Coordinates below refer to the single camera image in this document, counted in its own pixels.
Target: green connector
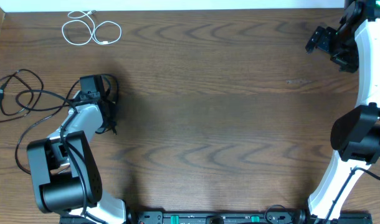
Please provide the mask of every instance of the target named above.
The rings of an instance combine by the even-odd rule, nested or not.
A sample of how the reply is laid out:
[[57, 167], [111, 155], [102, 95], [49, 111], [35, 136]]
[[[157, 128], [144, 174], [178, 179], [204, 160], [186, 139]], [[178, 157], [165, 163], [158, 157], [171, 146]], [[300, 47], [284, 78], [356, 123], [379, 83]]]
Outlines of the green connector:
[[376, 0], [376, 5], [380, 6], [380, 0]]
[[171, 224], [179, 224], [179, 215], [172, 215], [171, 216]]
[[259, 222], [259, 216], [252, 216], [251, 222]]

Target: black cable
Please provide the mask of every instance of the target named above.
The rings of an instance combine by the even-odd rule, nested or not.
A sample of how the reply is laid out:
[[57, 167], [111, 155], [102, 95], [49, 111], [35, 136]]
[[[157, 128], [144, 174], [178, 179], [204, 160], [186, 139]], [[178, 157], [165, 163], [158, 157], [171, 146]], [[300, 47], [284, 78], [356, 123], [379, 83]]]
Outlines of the black cable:
[[[5, 116], [14, 116], [14, 115], [17, 115], [17, 114], [19, 114], [19, 113], [21, 113], [21, 112], [24, 111], [24, 109], [21, 109], [20, 111], [17, 111], [17, 112], [15, 112], [15, 113], [13, 113], [13, 114], [8, 114], [8, 113], [6, 113], [6, 112], [4, 111], [3, 103], [2, 103], [2, 101], [3, 101], [3, 99], [4, 99], [4, 89], [5, 89], [5, 87], [7, 87], [7, 85], [8, 85], [9, 82], [12, 80], [12, 78], [15, 78], [15, 79], [19, 80], [19, 81], [20, 81], [25, 87], [27, 87], [29, 90], [31, 89], [31, 87], [30, 87], [30, 86], [29, 86], [24, 80], [22, 80], [21, 78], [18, 77], [18, 75], [20, 75], [21, 72], [29, 72], [31, 75], [35, 76], [35, 77], [38, 79], [38, 81], [40, 82], [40, 88], [41, 88], [41, 90], [44, 89], [44, 84], [43, 84], [42, 79], [41, 79], [36, 73], [34, 73], [33, 71], [28, 70], [28, 69], [19, 69], [19, 70], [17, 70], [16, 72], [14, 72], [12, 75], [6, 75], [5, 77], [0, 78], [0, 82], [3, 81], [3, 80], [5, 80], [5, 79], [7, 79], [7, 80], [2, 84], [2, 86], [0, 87], [0, 109], [1, 109], [1, 111], [2, 111], [2, 113], [3, 113], [3, 115], [5, 115]], [[40, 96], [41, 96], [41, 94], [39, 94], [38, 97], [36, 98], [34, 104], [32, 105], [32, 108], [34, 108], [34, 107], [36, 106], [36, 104], [38, 103], [38, 101], [39, 101], [39, 99], [40, 99]], [[29, 105], [32, 103], [33, 99], [34, 99], [34, 94], [31, 93], [31, 98], [30, 98], [30, 100], [29, 100], [27, 106], [29, 106]], [[27, 116], [29, 113], [30, 113], [30, 111], [28, 111], [28, 112], [27, 112], [26, 114], [24, 114], [24, 115], [17, 116], [17, 117], [15, 117], [15, 118], [10, 118], [10, 119], [5, 119], [5, 120], [0, 120], [0, 123], [8, 122], [8, 121], [14, 121], [14, 120], [16, 120], [16, 119], [23, 118], [23, 117]]]
[[347, 184], [350, 182], [352, 176], [354, 176], [355, 173], [356, 173], [356, 171], [358, 171], [358, 170], [361, 170], [361, 171], [369, 174], [371, 177], [374, 177], [375, 179], [377, 179], [377, 180], [380, 181], [380, 176], [378, 176], [376, 174], [373, 174], [372, 172], [370, 172], [370, 171], [368, 171], [366, 169], [363, 169], [363, 168], [360, 168], [360, 167], [355, 167], [355, 168], [351, 169], [351, 172], [349, 173], [349, 176], [346, 179], [345, 183], [342, 185], [341, 190], [338, 192], [337, 197], [333, 200], [333, 204], [331, 205], [330, 210], [328, 211], [328, 214], [327, 214], [325, 220], [323, 221], [324, 224], [328, 222], [328, 219], [330, 218], [331, 214], [333, 213], [333, 210], [334, 210], [335, 205], [337, 204], [337, 201], [340, 199], [342, 193], [344, 192]]
[[75, 116], [77, 114], [78, 114], [78, 110], [76, 108], [74, 108], [74, 113], [68, 118], [68, 120], [64, 123], [64, 125], [61, 126], [61, 128], [60, 128], [60, 141], [61, 141], [63, 147], [65, 148], [65, 150], [67, 151], [67, 154], [68, 154], [70, 161], [72, 162], [72, 164], [74, 165], [75, 169], [78, 172], [78, 176], [79, 176], [79, 180], [80, 180], [80, 184], [82, 186], [82, 192], [83, 192], [83, 205], [82, 205], [83, 207], [82, 207], [81, 215], [85, 215], [86, 208], [87, 208], [87, 194], [86, 194], [85, 178], [83, 178], [82, 171], [80, 170], [78, 162], [75, 159], [74, 155], [72, 154], [71, 150], [75, 149], [78, 156], [80, 155], [80, 153], [78, 152], [78, 150], [73, 145], [71, 145], [72, 146], [72, 148], [71, 148], [71, 146], [69, 146], [67, 144], [67, 142], [65, 141], [65, 137], [64, 137], [64, 132], [66, 131], [66, 127], [75, 118]]
[[70, 107], [72, 107], [72, 109], [74, 109], [74, 111], [75, 111], [76, 113], [78, 113], [78, 110], [76, 109], [75, 105], [74, 105], [70, 100], [68, 100], [68, 99], [66, 99], [66, 98], [64, 98], [64, 97], [62, 97], [62, 96], [60, 96], [60, 95], [58, 95], [58, 94], [56, 94], [56, 93], [53, 93], [53, 92], [51, 92], [51, 91], [47, 91], [47, 90], [23, 90], [23, 91], [19, 92], [19, 93], [16, 95], [16, 103], [17, 103], [20, 107], [22, 107], [22, 108], [24, 108], [24, 109], [26, 109], [26, 110], [29, 110], [29, 111], [50, 111], [50, 110], [54, 110], [54, 109], [59, 109], [59, 108], [61, 108], [61, 107], [63, 107], [63, 106], [55, 106], [55, 107], [52, 107], [52, 108], [45, 108], [45, 109], [29, 108], [29, 107], [24, 106], [24, 105], [19, 101], [20, 96], [23, 95], [24, 93], [46, 93], [46, 94], [52, 95], [52, 96], [54, 96], [54, 97], [57, 97], [57, 98], [63, 100], [63, 101], [64, 101], [65, 103], [67, 103]]
[[85, 163], [85, 158], [83, 158], [83, 155], [78, 151], [78, 149], [76, 147], [74, 147], [73, 145], [71, 145], [71, 143], [67, 142], [67, 145], [69, 148], [71, 148], [71, 151], [73, 151], [74, 153], [76, 153], [76, 155], [78, 155], [79, 159]]
[[[79, 80], [77, 80], [72, 86], [71, 86], [71, 89], [69, 90], [69, 92], [67, 93], [67, 96], [65, 97], [65, 100], [67, 100], [69, 98], [69, 96], [71, 95], [71, 92], [72, 90], [75, 88], [75, 86], [78, 84]], [[29, 126], [20, 136], [18, 142], [17, 142], [17, 145], [16, 145], [16, 148], [14, 150], [14, 158], [16, 160], [16, 164], [18, 166], [18, 168], [20, 168], [20, 170], [22, 170], [23, 172], [27, 173], [27, 174], [31, 174], [31, 171], [26, 169], [24, 166], [22, 166], [22, 164], [20, 163], [19, 159], [18, 159], [18, 149], [19, 149], [19, 146], [20, 146], [20, 143], [22, 141], [22, 139], [24, 138], [24, 136], [34, 127], [36, 127], [38, 124], [41, 124], [42, 122], [50, 119], [51, 117], [53, 117], [54, 115], [56, 115], [58, 112], [60, 112], [60, 110], [65, 106], [65, 102], [63, 102], [63, 104], [60, 106], [60, 108], [53, 112], [52, 114], [38, 120], [37, 122], [35, 122], [34, 124], [32, 124], [31, 126]]]
[[[111, 82], [106, 78], [106, 77], [111, 77], [111, 78], [113, 78], [114, 79], [114, 82], [115, 82], [115, 88], [116, 88], [116, 93], [115, 93], [115, 95], [114, 95], [114, 97], [113, 97], [113, 101], [112, 101], [112, 103], [113, 104], [117, 104], [118, 103], [118, 100], [119, 100], [119, 91], [120, 91], [120, 86], [119, 86], [119, 83], [118, 83], [118, 79], [115, 77], [115, 76], [113, 76], [113, 75], [110, 75], [110, 74], [102, 74], [101, 75], [102, 76], [102, 78], [108, 83], [108, 90], [107, 90], [107, 92], [106, 92], [106, 96], [108, 96], [109, 94], [110, 94], [110, 91], [112, 90], [112, 85], [111, 85]], [[104, 129], [103, 129], [103, 131], [96, 131], [95, 133], [96, 134], [104, 134], [104, 133], [106, 133], [107, 131], [111, 131], [112, 130], [112, 128], [109, 128], [109, 129], [107, 129], [107, 127], [105, 127]]]
[[114, 104], [117, 104], [117, 103], [118, 103], [118, 100], [119, 100], [119, 97], [118, 97], [119, 94], [118, 94], [118, 92], [119, 92], [119, 90], [120, 90], [120, 85], [119, 85], [119, 83], [118, 83], [118, 79], [116, 79], [115, 76], [110, 75], [110, 74], [103, 74], [103, 75], [102, 75], [102, 77], [105, 77], [105, 76], [108, 76], [108, 77], [111, 77], [111, 78], [114, 79], [114, 82], [115, 82], [115, 88], [116, 88], [116, 93], [115, 93], [115, 96], [114, 96], [114, 98], [113, 98], [113, 103], [114, 103]]
[[107, 224], [106, 221], [103, 221], [97, 217], [94, 217], [93, 215], [89, 214], [88, 212], [85, 214], [85, 217], [91, 219], [93, 222], [96, 222], [96, 223]]

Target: white cable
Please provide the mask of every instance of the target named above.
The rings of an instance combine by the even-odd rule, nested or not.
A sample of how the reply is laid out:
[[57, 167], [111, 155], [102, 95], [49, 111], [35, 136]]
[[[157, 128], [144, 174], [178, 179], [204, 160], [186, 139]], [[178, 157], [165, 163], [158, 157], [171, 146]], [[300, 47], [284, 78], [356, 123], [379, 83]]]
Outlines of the white cable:
[[[71, 15], [72, 13], [74, 13], [74, 12], [80, 12], [80, 13], [82, 13], [83, 15], [78, 16], [78, 17], [72, 17], [72, 16], [70, 16], [70, 15]], [[81, 46], [81, 45], [85, 45], [85, 44], [89, 43], [89, 42], [93, 39], [93, 40], [96, 42], [96, 44], [107, 45], [107, 44], [115, 43], [115, 42], [117, 42], [117, 41], [119, 41], [119, 40], [121, 39], [121, 35], [122, 35], [122, 29], [121, 29], [121, 26], [118, 25], [118, 24], [115, 23], [115, 22], [112, 22], [112, 21], [104, 21], [104, 22], [102, 22], [101, 24], [99, 24], [98, 26], [96, 26], [96, 25], [95, 25], [95, 22], [93, 21], [93, 19], [89, 16], [89, 15], [93, 14], [94, 12], [95, 12], [95, 11], [88, 11], [87, 13], [85, 13], [85, 12], [83, 12], [83, 11], [72, 11], [72, 12], [68, 13], [68, 15], [67, 15], [68, 18], [70, 18], [70, 19], [74, 19], [74, 20], [66, 22], [66, 23], [61, 27], [61, 33], [63, 33], [63, 37], [64, 37], [64, 39], [65, 39], [68, 43], [70, 43], [70, 44], [72, 44], [72, 45], [76, 45], [76, 46]], [[85, 17], [85, 16], [87, 16], [87, 17], [90, 19], [90, 21], [92, 22], [92, 24], [93, 24], [93, 30], [90, 29], [89, 25], [88, 25], [86, 22], [80, 20], [81, 18], [83, 18], [83, 17]], [[88, 27], [88, 30], [89, 30], [89, 33], [90, 33], [90, 38], [89, 38], [86, 42], [81, 43], [81, 44], [76, 44], [76, 43], [73, 43], [73, 42], [69, 41], [69, 40], [66, 38], [66, 36], [65, 36], [65, 34], [64, 34], [64, 27], [65, 27], [65, 25], [70, 24], [70, 23], [72, 23], [72, 22], [81, 22], [81, 23], [85, 24], [86, 27]], [[119, 36], [116, 40], [109, 42], [109, 41], [107, 41], [107, 40], [99, 41], [99, 40], [97, 39], [97, 37], [96, 37], [96, 31], [97, 31], [97, 29], [98, 29], [101, 25], [106, 24], [106, 23], [114, 24], [114, 25], [116, 25], [118, 28], [120, 28], [120, 36]]]

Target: table surface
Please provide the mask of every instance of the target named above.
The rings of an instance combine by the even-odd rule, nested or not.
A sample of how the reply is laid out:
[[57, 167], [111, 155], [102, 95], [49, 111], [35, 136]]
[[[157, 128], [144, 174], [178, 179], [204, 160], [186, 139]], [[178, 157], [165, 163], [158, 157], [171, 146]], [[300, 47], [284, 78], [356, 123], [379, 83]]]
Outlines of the table surface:
[[[167, 211], [255, 211], [271, 204], [305, 208], [333, 152], [331, 126], [350, 111], [358, 74], [340, 73], [327, 55], [307, 55], [317, 26], [338, 26], [341, 9], [98, 12], [121, 24], [112, 45], [69, 45], [66, 13], [8, 14], [0, 35], [0, 77], [28, 68], [45, 89], [65, 95], [79, 77], [111, 73], [121, 100], [118, 135], [90, 143], [103, 188], [131, 207]], [[101, 28], [113, 40], [116, 27]], [[88, 38], [67, 26], [73, 41]], [[33, 88], [39, 83], [23, 75]], [[4, 106], [17, 109], [13, 81]], [[59, 100], [42, 97], [39, 107]], [[0, 223], [57, 223], [36, 207], [31, 177], [14, 160], [23, 130], [50, 112], [0, 123]], [[33, 129], [43, 139], [67, 115]], [[371, 169], [380, 175], [380, 160]], [[380, 223], [380, 182], [362, 176], [343, 210]]]

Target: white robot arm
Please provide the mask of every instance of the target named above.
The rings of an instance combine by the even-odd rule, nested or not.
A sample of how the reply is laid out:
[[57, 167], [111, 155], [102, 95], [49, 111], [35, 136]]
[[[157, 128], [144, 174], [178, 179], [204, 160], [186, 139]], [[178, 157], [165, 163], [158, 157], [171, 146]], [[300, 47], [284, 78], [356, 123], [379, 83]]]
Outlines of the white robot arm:
[[[80, 79], [81, 91], [74, 96], [75, 105], [69, 109], [67, 119], [46, 139], [30, 143], [27, 154], [41, 211], [82, 216], [95, 223], [125, 223], [125, 203], [102, 190], [100, 174], [88, 146], [98, 130], [114, 128], [111, 119], [116, 102], [107, 100], [102, 76]], [[62, 136], [69, 149], [62, 144]], [[68, 150], [75, 152], [74, 159]], [[50, 174], [53, 168], [67, 165], [71, 166], [71, 172]], [[81, 179], [86, 192], [82, 190]], [[82, 204], [84, 198], [86, 209]]]
[[[330, 53], [331, 60], [340, 64], [342, 70], [354, 72], [358, 67], [355, 60], [359, 62], [359, 93], [355, 110], [334, 124], [331, 145], [335, 151], [318, 188], [308, 198], [309, 213], [317, 220], [339, 219], [345, 199], [363, 174], [358, 171], [350, 175], [351, 171], [356, 167], [368, 170], [380, 156], [380, 127], [375, 125], [380, 119], [380, 18], [369, 16], [368, 2], [348, 4], [341, 20], [342, 26], [334, 31], [335, 35], [325, 36], [326, 39], [316, 35], [312, 37], [334, 42], [330, 43], [330, 49], [322, 50]], [[320, 48], [321, 43], [318, 42], [316, 46]]]

